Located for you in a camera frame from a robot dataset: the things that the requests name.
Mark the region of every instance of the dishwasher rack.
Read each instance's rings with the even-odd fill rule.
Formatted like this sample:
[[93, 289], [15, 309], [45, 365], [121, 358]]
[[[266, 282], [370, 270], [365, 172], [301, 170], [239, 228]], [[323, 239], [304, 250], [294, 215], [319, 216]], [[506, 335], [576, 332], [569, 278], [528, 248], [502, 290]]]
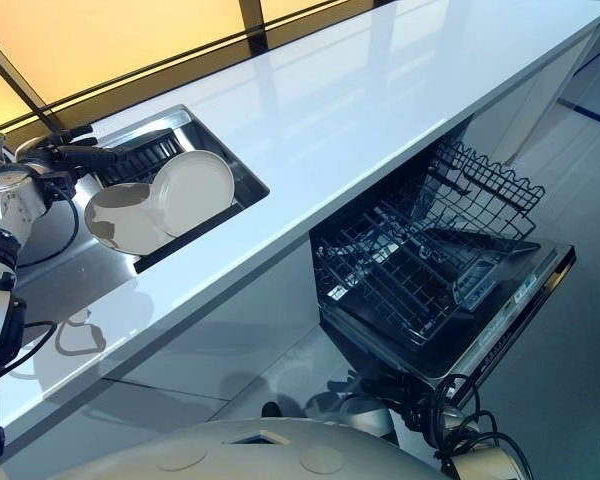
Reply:
[[545, 193], [460, 142], [428, 154], [424, 176], [312, 235], [321, 304], [414, 349], [471, 316], [495, 287], [490, 273], [535, 228], [528, 214]]

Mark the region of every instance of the stainless steel sink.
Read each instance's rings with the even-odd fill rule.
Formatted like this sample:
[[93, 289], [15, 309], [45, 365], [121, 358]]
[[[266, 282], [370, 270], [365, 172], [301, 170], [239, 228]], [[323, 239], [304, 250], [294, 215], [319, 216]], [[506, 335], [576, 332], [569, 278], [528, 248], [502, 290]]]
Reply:
[[[58, 322], [68, 318], [269, 193], [267, 187], [183, 106], [102, 138], [100, 146], [125, 149], [127, 158], [78, 182], [74, 203], [80, 213], [80, 230], [71, 247], [46, 263], [18, 271], [15, 293], [28, 304], [28, 322]], [[170, 158], [192, 150], [212, 151], [227, 162], [235, 181], [235, 199], [231, 207], [144, 257], [113, 251], [91, 236], [84, 225], [84, 208], [103, 186], [151, 182]], [[34, 225], [21, 263], [41, 258], [61, 247], [71, 234], [72, 221], [66, 203], [54, 204]]]

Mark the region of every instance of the white countertop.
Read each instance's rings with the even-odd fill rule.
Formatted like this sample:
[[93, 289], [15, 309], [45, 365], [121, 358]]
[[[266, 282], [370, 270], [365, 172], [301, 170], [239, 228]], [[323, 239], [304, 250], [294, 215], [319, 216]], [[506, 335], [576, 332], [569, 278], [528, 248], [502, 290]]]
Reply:
[[[17, 438], [600, 21], [600, 1], [405, 0], [129, 108], [183, 104], [271, 190], [94, 302], [99, 354], [49, 342], [0, 380]], [[90, 330], [73, 333], [92, 342]], [[49, 401], [51, 394], [56, 394]]]

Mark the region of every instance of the cable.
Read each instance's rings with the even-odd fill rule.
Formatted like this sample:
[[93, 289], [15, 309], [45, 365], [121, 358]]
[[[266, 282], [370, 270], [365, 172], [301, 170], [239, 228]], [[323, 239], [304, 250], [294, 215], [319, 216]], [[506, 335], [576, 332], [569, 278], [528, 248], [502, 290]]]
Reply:
[[444, 449], [444, 425], [442, 423], [442, 414], [444, 413], [444, 402], [447, 398], [447, 391], [451, 386], [454, 385], [456, 380], [464, 380], [468, 383], [471, 388], [471, 393], [474, 399], [474, 415], [478, 415], [480, 410], [480, 394], [478, 393], [478, 387], [471, 381], [471, 379], [459, 373], [452, 374], [446, 376], [442, 382], [438, 384], [436, 390], [433, 394], [433, 400], [431, 405], [431, 425], [433, 430], [433, 435], [435, 438], [436, 445], [435, 448], [440, 449], [440, 453], [442, 455], [445, 454]]
[[80, 229], [80, 219], [79, 219], [79, 215], [78, 215], [78, 209], [76, 208], [75, 203], [73, 203], [73, 200], [71, 199], [71, 197], [69, 197], [65, 192], [60, 190], [55, 185], [50, 184], [49, 187], [51, 189], [53, 189], [58, 195], [60, 195], [62, 198], [64, 198], [69, 203], [69, 206], [71, 207], [71, 212], [73, 213], [73, 232], [71, 233], [71, 237], [69, 237], [69, 240], [67, 241], [67, 243], [65, 243], [64, 246], [57, 252], [52, 253], [51, 255], [47, 255], [46, 257], [41, 258], [39, 260], [35, 260], [33, 262], [28, 262], [28, 263], [24, 263], [22, 265], [18, 265], [17, 268], [33, 267], [34, 265], [38, 265], [42, 262], [46, 262], [47, 260], [51, 260], [52, 258], [57, 257], [61, 253], [64, 253], [67, 250], [67, 248], [69, 248], [71, 246], [71, 244], [75, 240], [76, 236], [78, 235], [78, 230]]
[[[450, 399], [447, 398], [447, 393], [457, 379], [464, 380], [470, 387], [474, 398], [475, 411], [473, 414], [465, 417], [460, 425], [448, 432], [445, 438], [445, 426], [442, 421], [445, 402], [453, 404]], [[477, 433], [473, 429], [468, 428], [471, 422], [478, 422], [481, 417], [489, 418], [491, 422], [491, 432]], [[478, 388], [466, 375], [449, 375], [438, 384], [431, 399], [430, 420], [432, 433], [436, 443], [435, 448], [438, 449], [435, 453], [435, 457], [442, 460], [443, 463], [452, 462], [452, 457], [468, 453], [479, 443], [493, 440], [495, 446], [499, 446], [500, 440], [502, 440], [515, 451], [527, 476], [527, 480], [533, 480], [531, 466], [522, 452], [522, 449], [511, 437], [498, 432], [496, 418], [490, 411], [480, 409], [480, 395], [478, 393]]]
[[472, 438], [471, 440], [467, 441], [466, 443], [461, 445], [459, 448], [457, 448], [454, 451], [454, 456], [465, 454], [465, 453], [469, 452], [477, 444], [482, 443], [485, 440], [490, 440], [490, 439], [494, 439], [494, 440], [500, 439], [500, 440], [506, 442], [507, 444], [509, 444], [509, 446], [511, 448], [513, 448], [513, 450], [516, 452], [516, 455], [518, 455], [518, 458], [520, 459], [520, 462], [522, 463], [522, 468], [524, 469], [524, 472], [526, 473], [528, 480], [533, 480], [533, 472], [531, 471], [531, 466], [529, 465], [529, 461], [527, 460], [527, 457], [525, 457], [524, 453], [522, 452], [522, 449], [509, 435], [505, 435], [502, 432], [487, 432], [487, 433], [480, 434], [477, 437]]
[[24, 362], [26, 362], [31, 357], [33, 357], [36, 353], [38, 353], [38, 351], [44, 346], [44, 344], [49, 341], [49, 339], [54, 334], [54, 332], [56, 331], [56, 328], [57, 328], [57, 325], [55, 324], [55, 322], [51, 322], [49, 320], [41, 321], [41, 322], [31, 322], [31, 323], [27, 323], [24, 326], [24, 328], [30, 328], [30, 327], [40, 327], [40, 326], [44, 326], [44, 325], [48, 326], [49, 330], [47, 330], [47, 332], [44, 334], [42, 339], [38, 343], [36, 343], [35, 346], [31, 349], [31, 351], [27, 352], [27, 354], [24, 355], [22, 358], [19, 358], [18, 360], [11, 362], [6, 367], [1, 368], [0, 369], [0, 377], [6, 375], [14, 368], [19, 367]]

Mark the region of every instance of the dishwasher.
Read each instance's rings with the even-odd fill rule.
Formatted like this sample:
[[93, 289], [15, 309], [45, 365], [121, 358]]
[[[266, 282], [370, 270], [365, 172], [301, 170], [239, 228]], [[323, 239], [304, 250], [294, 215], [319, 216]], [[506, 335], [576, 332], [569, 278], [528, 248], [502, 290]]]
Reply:
[[530, 236], [543, 187], [456, 138], [431, 144], [310, 236], [325, 330], [433, 388], [466, 375], [454, 395], [464, 404], [576, 257]]

